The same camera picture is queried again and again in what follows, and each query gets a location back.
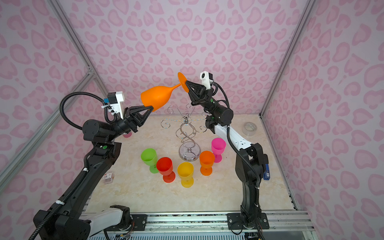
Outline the orange plastic wine glass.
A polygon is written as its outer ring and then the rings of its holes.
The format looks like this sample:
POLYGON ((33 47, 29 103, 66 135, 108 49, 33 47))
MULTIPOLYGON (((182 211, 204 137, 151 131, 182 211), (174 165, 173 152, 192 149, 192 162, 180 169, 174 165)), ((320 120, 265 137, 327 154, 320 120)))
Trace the orange plastic wine glass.
POLYGON ((187 78, 182 74, 178 73, 179 84, 173 87, 156 86, 150 88, 141 93, 141 100, 145 107, 153 107, 153 112, 162 108, 171 98, 172 92, 182 87, 186 93, 189 93, 189 89, 186 85, 187 78))
POLYGON ((215 162, 215 156, 210 151, 203 151, 200 154, 200 172, 203 176, 209 176, 213 172, 213 165, 215 162))

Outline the green plastic wine glass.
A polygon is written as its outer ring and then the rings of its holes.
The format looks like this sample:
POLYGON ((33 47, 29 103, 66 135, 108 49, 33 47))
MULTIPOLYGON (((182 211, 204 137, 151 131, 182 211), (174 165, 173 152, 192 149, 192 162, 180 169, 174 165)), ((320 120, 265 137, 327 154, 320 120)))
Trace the green plastic wine glass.
POLYGON ((152 148, 145 149, 141 154, 141 159, 149 166, 152 174, 157 174, 159 172, 157 169, 158 156, 156 150, 152 148))

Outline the magenta plastic wine glass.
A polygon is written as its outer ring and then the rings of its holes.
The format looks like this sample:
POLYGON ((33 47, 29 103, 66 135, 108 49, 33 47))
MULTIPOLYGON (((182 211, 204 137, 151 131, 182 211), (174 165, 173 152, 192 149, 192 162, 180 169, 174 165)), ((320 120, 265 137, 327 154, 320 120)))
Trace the magenta plastic wine glass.
POLYGON ((222 161, 222 154, 225 151, 226 145, 225 140, 221 138, 215 138, 212 140, 212 152, 215 156, 215 163, 220 163, 222 161))

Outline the red plastic wine glass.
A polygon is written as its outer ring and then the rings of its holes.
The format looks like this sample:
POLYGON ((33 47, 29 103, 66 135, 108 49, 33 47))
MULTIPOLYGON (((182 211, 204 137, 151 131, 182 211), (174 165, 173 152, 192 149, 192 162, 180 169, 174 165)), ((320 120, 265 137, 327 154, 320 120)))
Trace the red plastic wine glass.
POLYGON ((170 158, 160 158, 156 164, 156 167, 159 173, 163 176, 163 181, 165 183, 172 183, 175 180, 176 174, 173 171, 173 162, 170 158))

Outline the yellow plastic wine glass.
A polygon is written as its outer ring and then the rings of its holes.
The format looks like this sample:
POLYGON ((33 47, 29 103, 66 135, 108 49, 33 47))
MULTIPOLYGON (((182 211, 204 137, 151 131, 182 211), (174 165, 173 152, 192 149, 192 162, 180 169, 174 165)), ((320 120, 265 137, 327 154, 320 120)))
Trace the yellow plastic wine glass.
POLYGON ((177 173, 184 188, 190 188, 194 184, 194 166, 191 163, 181 163, 177 168, 177 173))

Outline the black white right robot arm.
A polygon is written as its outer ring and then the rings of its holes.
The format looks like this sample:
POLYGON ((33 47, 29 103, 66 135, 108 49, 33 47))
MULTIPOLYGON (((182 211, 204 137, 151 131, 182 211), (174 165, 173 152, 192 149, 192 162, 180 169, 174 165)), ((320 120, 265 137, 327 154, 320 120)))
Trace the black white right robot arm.
POLYGON ((223 100, 215 100, 217 90, 224 89, 217 83, 210 83, 210 89, 202 84, 181 81, 181 85, 191 99, 192 106, 202 106, 206 117, 206 128, 223 139, 236 153, 235 171, 243 186, 241 204, 241 220, 247 229, 261 231, 262 210, 260 206, 260 185, 269 163, 259 143, 245 140, 232 127, 234 111, 230 108, 229 99, 224 94, 223 100))

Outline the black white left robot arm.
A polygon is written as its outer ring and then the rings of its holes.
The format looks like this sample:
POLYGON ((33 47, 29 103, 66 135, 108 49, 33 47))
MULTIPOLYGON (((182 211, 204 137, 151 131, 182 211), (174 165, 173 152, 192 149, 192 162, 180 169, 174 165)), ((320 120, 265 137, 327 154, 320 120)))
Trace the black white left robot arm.
POLYGON ((134 106, 125 108, 123 117, 112 121, 87 120, 83 126, 73 123, 65 113, 66 102, 75 96, 84 95, 102 103, 105 112, 110 106, 104 99, 87 92, 73 92, 60 102, 59 112, 69 125, 83 132, 84 140, 92 143, 92 149, 84 156, 84 167, 68 189, 47 210, 40 210, 33 218, 36 229, 29 237, 34 240, 86 240, 93 235, 94 223, 82 220, 82 210, 105 173, 117 161, 122 144, 115 139, 123 134, 137 132, 149 115, 153 106, 134 106))

